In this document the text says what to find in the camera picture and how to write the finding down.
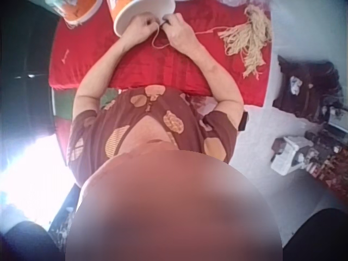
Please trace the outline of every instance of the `red fabric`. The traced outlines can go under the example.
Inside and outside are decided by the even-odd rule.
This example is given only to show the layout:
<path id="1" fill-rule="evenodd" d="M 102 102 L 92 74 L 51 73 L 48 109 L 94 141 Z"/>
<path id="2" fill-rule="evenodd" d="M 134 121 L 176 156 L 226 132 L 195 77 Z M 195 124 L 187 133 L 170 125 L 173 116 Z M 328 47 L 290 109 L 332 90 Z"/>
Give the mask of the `red fabric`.
<path id="1" fill-rule="evenodd" d="M 201 32 L 216 26 L 235 26 L 245 23 L 245 5 L 231 8 L 216 0 L 177 2 L 176 12 Z M 197 36 L 212 56 L 236 80 L 246 104 L 262 106 L 266 94 L 271 45 L 263 49 L 266 65 L 258 70 L 259 80 L 253 75 L 243 79 L 245 71 L 240 55 L 225 55 L 223 41 L 214 34 Z M 70 30 L 63 19 L 58 24 L 49 68 L 49 83 L 55 89 L 77 88 L 88 69 L 117 40 L 106 2 L 83 25 Z M 110 87 L 127 89 L 150 84 L 162 84 L 193 95 L 211 95 L 209 86 L 196 65 L 171 47 L 157 50 L 151 46 L 152 37 L 138 45 L 121 60 Z M 155 44 L 167 43 L 163 32 Z"/>
<path id="2" fill-rule="evenodd" d="M 55 123 L 55 133 L 57 135 L 58 144 L 65 160 L 67 145 L 69 143 L 71 121 L 55 116 L 54 123 Z"/>

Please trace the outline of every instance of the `green cloth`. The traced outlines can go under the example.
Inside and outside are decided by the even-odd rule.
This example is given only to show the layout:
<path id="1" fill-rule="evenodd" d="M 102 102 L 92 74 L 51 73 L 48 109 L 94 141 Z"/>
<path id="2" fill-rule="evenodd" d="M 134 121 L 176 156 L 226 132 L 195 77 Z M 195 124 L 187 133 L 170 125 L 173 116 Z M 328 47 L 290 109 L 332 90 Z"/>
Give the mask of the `green cloth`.
<path id="1" fill-rule="evenodd" d="M 76 89 L 70 90 L 53 90 L 54 93 L 54 110 L 55 115 L 67 120 L 72 119 L 72 106 L 76 95 Z M 116 89 L 107 89 L 101 98 L 101 107 L 105 106 L 116 98 L 118 92 Z"/>

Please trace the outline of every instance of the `brown dress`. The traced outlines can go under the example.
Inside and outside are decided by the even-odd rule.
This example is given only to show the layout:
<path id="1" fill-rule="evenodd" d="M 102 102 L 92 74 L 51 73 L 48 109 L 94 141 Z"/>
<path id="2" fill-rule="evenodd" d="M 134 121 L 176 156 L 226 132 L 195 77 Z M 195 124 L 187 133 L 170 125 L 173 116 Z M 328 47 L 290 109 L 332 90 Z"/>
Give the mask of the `brown dress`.
<path id="1" fill-rule="evenodd" d="M 237 130 L 225 113 L 212 111 L 202 116 L 181 91 L 150 85 L 121 93 L 99 113 L 87 110 L 75 118 L 67 162 L 80 187 L 108 159 L 118 155 L 125 137 L 145 116 L 160 123 L 180 150 L 229 163 Z"/>

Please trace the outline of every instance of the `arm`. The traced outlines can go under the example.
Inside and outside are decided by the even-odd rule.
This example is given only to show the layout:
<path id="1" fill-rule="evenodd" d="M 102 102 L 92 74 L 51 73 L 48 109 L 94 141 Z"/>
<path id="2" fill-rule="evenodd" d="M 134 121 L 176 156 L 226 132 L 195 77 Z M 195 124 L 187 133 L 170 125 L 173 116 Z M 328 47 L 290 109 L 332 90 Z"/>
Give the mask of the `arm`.
<path id="1" fill-rule="evenodd" d="M 168 23 L 163 25 L 163 30 L 171 46 L 188 56 L 206 78 L 218 102 L 214 110 L 226 113 L 233 126 L 238 129 L 244 102 L 233 77 L 202 46 L 181 14 L 166 15 L 164 19 Z"/>
<path id="2" fill-rule="evenodd" d="M 83 78 L 74 99 L 73 120 L 86 110 L 99 111 L 100 98 L 105 93 L 123 55 L 135 45 L 145 41 L 157 29 L 157 26 L 157 18 L 150 13 L 144 13 L 132 19 L 122 37 Z"/>

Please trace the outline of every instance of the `hand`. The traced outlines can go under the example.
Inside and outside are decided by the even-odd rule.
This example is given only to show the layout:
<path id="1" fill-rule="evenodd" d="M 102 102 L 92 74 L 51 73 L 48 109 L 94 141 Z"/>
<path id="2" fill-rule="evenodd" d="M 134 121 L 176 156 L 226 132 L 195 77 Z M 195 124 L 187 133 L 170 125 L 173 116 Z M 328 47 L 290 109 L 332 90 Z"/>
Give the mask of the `hand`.
<path id="1" fill-rule="evenodd" d="M 126 50 L 144 42 L 159 26 L 158 19 L 151 13 L 142 13 L 133 17 L 119 41 Z"/>
<path id="2" fill-rule="evenodd" d="M 187 56 L 193 55 L 197 49 L 200 49 L 201 43 L 181 14 L 165 15 L 163 20 L 167 22 L 162 25 L 162 29 L 173 48 Z"/>

